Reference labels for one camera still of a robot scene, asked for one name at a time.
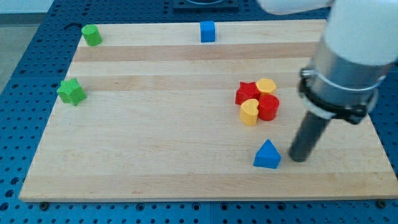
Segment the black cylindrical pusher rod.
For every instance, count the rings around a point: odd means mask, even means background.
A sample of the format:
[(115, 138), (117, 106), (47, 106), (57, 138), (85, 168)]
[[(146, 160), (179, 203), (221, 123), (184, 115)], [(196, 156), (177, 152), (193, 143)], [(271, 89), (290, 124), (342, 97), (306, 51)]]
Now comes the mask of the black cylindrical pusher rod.
[(295, 162), (305, 162), (329, 123), (329, 119), (308, 111), (289, 149), (290, 158)]

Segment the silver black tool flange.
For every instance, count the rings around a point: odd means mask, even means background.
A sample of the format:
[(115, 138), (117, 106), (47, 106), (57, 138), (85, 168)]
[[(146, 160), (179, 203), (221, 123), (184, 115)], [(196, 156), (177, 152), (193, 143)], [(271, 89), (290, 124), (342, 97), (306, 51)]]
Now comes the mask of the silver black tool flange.
[(307, 107), (303, 122), (342, 119), (359, 124), (375, 107), (377, 88), (391, 65), (352, 62), (339, 56), (322, 38), (310, 63), (300, 71), (299, 95)]

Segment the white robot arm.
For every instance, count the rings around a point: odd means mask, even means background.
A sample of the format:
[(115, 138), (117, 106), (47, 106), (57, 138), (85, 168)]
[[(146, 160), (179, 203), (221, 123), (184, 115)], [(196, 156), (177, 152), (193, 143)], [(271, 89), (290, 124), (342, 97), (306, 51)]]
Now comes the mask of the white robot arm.
[(304, 162), (332, 119), (358, 124), (373, 110), (378, 86), (397, 60), (395, 0), (258, 0), (275, 15), (330, 7), (310, 63), (300, 71), (298, 92), (307, 113), (289, 149)]

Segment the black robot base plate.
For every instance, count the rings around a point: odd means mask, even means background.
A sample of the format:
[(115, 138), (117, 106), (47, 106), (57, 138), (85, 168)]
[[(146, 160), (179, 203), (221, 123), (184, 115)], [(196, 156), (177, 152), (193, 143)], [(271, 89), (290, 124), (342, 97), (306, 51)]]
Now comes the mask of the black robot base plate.
[(174, 11), (238, 9), (240, 0), (173, 0)]

